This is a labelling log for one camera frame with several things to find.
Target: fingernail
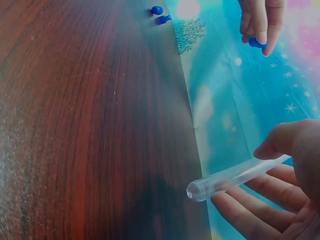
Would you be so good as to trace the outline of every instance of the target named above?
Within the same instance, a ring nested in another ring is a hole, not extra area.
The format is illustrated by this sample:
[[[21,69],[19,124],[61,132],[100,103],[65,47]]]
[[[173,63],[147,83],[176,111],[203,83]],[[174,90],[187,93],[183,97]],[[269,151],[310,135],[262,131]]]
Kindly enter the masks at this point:
[[[256,39],[260,44],[266,44],[267,43],[267,31],[258,32]]]

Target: wood grain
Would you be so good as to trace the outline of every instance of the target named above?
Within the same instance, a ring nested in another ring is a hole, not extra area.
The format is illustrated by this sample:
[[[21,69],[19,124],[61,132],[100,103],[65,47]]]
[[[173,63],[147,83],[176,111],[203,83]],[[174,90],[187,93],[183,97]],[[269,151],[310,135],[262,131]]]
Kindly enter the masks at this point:
[[[211,239],[162,0],[0,1],[0,238]]]

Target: plastic tablecloth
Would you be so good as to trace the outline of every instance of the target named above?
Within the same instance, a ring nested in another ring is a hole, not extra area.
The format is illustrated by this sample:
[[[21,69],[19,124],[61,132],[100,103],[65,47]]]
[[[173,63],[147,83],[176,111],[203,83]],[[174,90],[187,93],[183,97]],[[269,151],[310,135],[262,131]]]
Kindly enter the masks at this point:
[[[320,0],[288,1],[284,30],[269,57],[241,42],[238,1],[166,0],[166,4],[203,176],[250,159],[278,123],[320,119]],[[207,208],[212,239],[243,239],[210,201]]]

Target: blue object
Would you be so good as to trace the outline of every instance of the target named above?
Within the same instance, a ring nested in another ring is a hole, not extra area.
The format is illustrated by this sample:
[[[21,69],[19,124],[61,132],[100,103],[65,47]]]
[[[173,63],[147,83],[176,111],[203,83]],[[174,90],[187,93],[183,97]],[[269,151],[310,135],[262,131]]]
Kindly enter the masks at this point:
[[[155,15],[161,15],[164,13],[164,9],[161,6],[153,6],[151,12]]]
[[[261,44],[257,41],[257,39],[252,36],[249,38],[249,45],[253,48],[265,49],[267,48],[267,44]]]
[[[165,24],[167,21],[171,20],[171,16],[159,16],[156,19],[156,23],[161,25],[161,24]]]

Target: finger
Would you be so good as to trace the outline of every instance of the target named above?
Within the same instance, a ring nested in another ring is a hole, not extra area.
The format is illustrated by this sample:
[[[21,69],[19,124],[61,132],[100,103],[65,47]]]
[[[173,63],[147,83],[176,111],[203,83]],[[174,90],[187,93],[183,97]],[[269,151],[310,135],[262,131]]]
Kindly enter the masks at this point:
[[[241,23],[240,23],[240,33],[244,34],[249,27],[249,23],[251,20],[251,14],[250,14],[250,9],[249,9],[249,6],[247,5],[246,0],[239,0],[239,5],[242,10]]]
[[[277,179],[285,181],[289,184],[299,187],[297,182],[296,174],[292,166],[281,164],[267,172],[268,175],[273,176]]]
[[[292,212],[276,209],[236,186],[226,192],[259,219],[283,233],[296,216]]]
[[[268,19],[267,48],[263,49],[262,52],[266,56],[269,56],[275,48],[283,28],[285,2],[284,0],[266,0],[265,2]]]
[[[254,151],[254,156],[263,160],[275,159],[282,154],[292,156],[293,143],[306,125],[305,121],[276,125],[263,143]]]
[[[268,18],[265,0],[247,0],[250,7],[254,36],[260,44],[267,43]]]
[[[213,196],[211,201],[223,218],[246,239],[277,239],[281,234],[225,192]]]
[[[253,35],[254,35],[254,28],[253,28],[253,26],[252,26],[252,21],[250,21],[249,26],[248,26],[246,32],[245,32],[245,33],[243,34],[243,36],[242,36],[242,39],[241,39],[242,42],[243,42],[244,44],[248,43],[249,38],[252,37]]]
[[[245,185],[283,209],[293,213],[299,212],[309,200],[300,187],[268,174],[258,176],[248,181]]]

